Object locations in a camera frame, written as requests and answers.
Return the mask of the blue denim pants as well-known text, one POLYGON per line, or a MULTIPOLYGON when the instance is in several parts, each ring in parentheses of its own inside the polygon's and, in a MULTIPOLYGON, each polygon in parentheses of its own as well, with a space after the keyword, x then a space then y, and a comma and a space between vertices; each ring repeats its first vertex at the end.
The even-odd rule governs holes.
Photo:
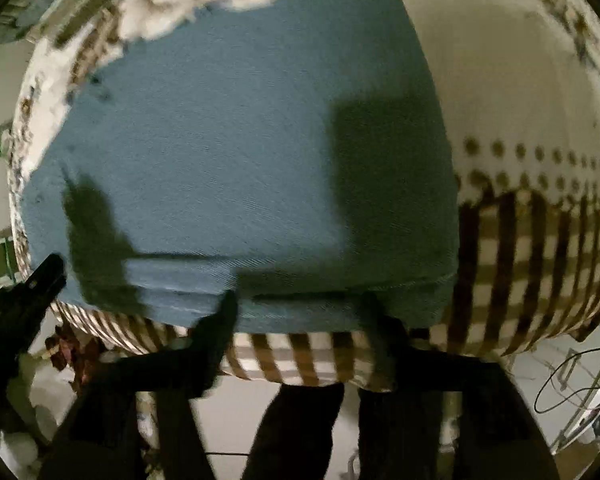
POLYGON ((456 196, 402 0, 277 0, 99 70, 20 210, 70 304, 186 326, 232 290, 241 332, 353 332, 373 309, 440 320, 456 196))

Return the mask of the floral fleece blanket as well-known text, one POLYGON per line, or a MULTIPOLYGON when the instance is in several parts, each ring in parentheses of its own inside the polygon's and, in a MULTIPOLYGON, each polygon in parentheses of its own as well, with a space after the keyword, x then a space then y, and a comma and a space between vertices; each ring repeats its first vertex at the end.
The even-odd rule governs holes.
MULTIPOLYGON (((23 189, 74 99, 130 47, 219 9, 277 0, 50 0, 30 35, 8 156, 15 253, 29 274, 23 189)), ((498 358, 600 322, 600 20, 586 0, 402 0, 436 89, 457 187, 451 301, 423 330, 434 346, 498 358)), ((56 312, 129 352, 184 328, 65 302, 56 312)), ((287 385, 386 388, 360 328, 244 333, 228 374, 287 385)))

